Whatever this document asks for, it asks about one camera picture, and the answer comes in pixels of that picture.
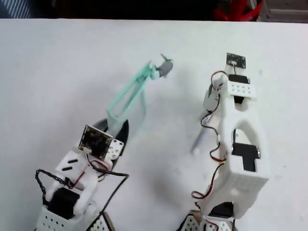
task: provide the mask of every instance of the red object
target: red object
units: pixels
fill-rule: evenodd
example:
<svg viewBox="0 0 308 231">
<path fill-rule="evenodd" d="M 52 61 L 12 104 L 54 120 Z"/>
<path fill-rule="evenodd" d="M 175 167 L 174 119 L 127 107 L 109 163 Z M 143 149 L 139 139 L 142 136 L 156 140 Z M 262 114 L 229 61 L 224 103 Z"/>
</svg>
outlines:
<svg viewBox="0 0 308 231">
<path fill-rule="evenodd" d="M 251 11 L 244 14 L 247 6 L 247 0 L 232 0 L 229 14 L 221 12 L 219 9 L 214 10 L 214 18 L 217 21 L 251 21 L 259 16 L 263 0 L 257 1 L 257 6 Z"/>
</svg>

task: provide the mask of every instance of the white 3d printed part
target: white 3d printed part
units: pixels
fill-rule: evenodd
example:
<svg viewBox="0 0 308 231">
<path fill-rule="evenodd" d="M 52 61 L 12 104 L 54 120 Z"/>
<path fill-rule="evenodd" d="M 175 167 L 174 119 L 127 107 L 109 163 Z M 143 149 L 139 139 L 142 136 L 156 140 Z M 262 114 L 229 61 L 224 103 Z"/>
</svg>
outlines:
<svg viewBox="0 0 308 231">
<path fill-rule="evenodd" d="M 234 96 L 244 97 L 242 104 L 236 105 Z M 256 103 L 255 88 L 251 84 L 229 80 L 223 83 L 220 90 L 221 122 L 218 133 L 221 143 L 219 151 L 227 161 L 220 168 L 212 193 L 199 203 L 203 214 L 210 214 L 214 207 L 224 202 L 232 202 L 233 218 L 241 218 L 254 204 L 259 191 L 270 178 L 267 140 L 257 116 Z M 255 159 L 255 171 L 244 170 L 242 156 L 232 154 L 232 134 L 235 129 L 243 131 L 251 144 L 259 150 L 259 158 Z"/>
</svg>

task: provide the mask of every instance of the white table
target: white table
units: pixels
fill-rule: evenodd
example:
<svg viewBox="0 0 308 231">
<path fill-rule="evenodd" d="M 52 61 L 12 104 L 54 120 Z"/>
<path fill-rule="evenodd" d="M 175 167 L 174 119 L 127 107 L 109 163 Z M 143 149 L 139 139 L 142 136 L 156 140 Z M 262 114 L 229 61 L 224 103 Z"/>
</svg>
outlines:
<svg viewBox="0 0 308 231">
<path fill-rule="evenodd" d="M 246 56 L 258 91 L 272 178 L 237 222 L 240 231 L 306 230 L 308 25 L 107 20 L 0 21 L 0 230 L 33 230 L 41 208 L 37 168 L 53 171 L 150 59 L 175 66 L 146 86 L 148 115 L 115 170 L 130 174 L 108 206 L 119 231 L 174 231 L 195 208 L 214 164 L 190 149 L 210 74 L 226 52 Z M 43 178 L 44 184 L 50 180 Z M 105 201 L 120 179 L 101 186 Z"/>
</svg>

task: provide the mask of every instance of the black cable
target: black cable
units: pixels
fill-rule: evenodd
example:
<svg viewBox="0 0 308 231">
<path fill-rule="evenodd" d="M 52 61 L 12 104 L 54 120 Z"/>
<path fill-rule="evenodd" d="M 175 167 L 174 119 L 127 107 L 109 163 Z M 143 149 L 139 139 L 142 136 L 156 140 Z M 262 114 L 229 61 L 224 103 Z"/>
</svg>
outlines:
<svg viewBox="0 0 308 231">
<path fill-rule="evenodd" d="M 105 206 L 103 207 L 102 211 L 100 212 L 100 214 L 102 214 L 104 212 L 104 210 L 107 208 L 108 204 L 110 203 L 111 199 L 113 198 L 113 196 L 115 195 L 115 193 L 117 192 L 117 190 L 121 187 L 121 185 L 127 180 L 127 178 L 129 177 L 129 174 L 126 173 L 118 173 L 118 172 L 112 172 L 112 171 L 108 171 L 105 169 L 101 169 L 96 167 L 95 165 L 93 165 L 90 160 L 88 155 L 86 155 L 88 163 L 91 165 L 91 167 L 98 172 L 104 173 L 104 174 L 109 174 L 109 175 L 113 175 L 113 176 L 118 176 L 118 177 L 124 177 L 123 180 L 119 183 L 119 185 L 116 187 L 116 189 L 113 191 L 113 193 L 111 194 L 111 196 L 109 197 L 108 201 L 106 202 Z"/>
<path fill-rule="evenodd" d="M 67 186 L 69 189 L 73 188 L 73 183 L 69 179 L 63 180 L 60 177 L 58 177 L 58 176 L 56 176 L 56 175 L 54 175 L 50 172 L 45 171 L 44 169 L 36 170 L 35 179 L 37 180 L 39 187 L 40 187 L 40 189 L 43 193 L 43 196 L 42 196 L 43 197 L 43 205 L 47 205 L 49 202 L 46 200 L 46 188 L 44 187 L 44 185 L 42 184 L 42 182 L 39 179 L 39 173 L 40 172 L 46 174 L 47 176 L 49 176 L 51 178 L 53 178 L 54 180 L 58 181 L 60 184 Z"/>
<path fill-rule="evenodd" d="M 233 219 L 233 223 L 232 223 L 232 231 L 235 231 L 235 219 Z"/>
</svg>

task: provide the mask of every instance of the teal plastic arm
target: teal plastic arm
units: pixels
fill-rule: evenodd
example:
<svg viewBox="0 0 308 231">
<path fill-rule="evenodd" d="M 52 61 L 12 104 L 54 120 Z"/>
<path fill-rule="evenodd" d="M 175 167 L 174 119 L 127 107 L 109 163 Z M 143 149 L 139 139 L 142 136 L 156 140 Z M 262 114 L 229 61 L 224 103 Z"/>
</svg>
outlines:
<svg viewBox="0 0 308 231">
<path fill-rule="evenodd" d="M 163 58 L 165 61 L 159 67 L 153 65 L 152 62 L 148 62 L 144 68 L 141 69 L 137 75 L 124 87 L 124 89 L 120 91 L 116 98 L 111 101 L 107 108 L 109 134 L 112 136 L 116 136 L 118 134 L 123 123 L 128 119 L 133 105 L 138 100 L 141 101 L 141 107 L 144 111 L 142 121 L 144 120 L 146 112 L 144 97 L 145 83 L 149 79 L 165 77 L 173 68 L 173 61 L 167 59 L 165 56 L 163 56 Z"/>
</svg>

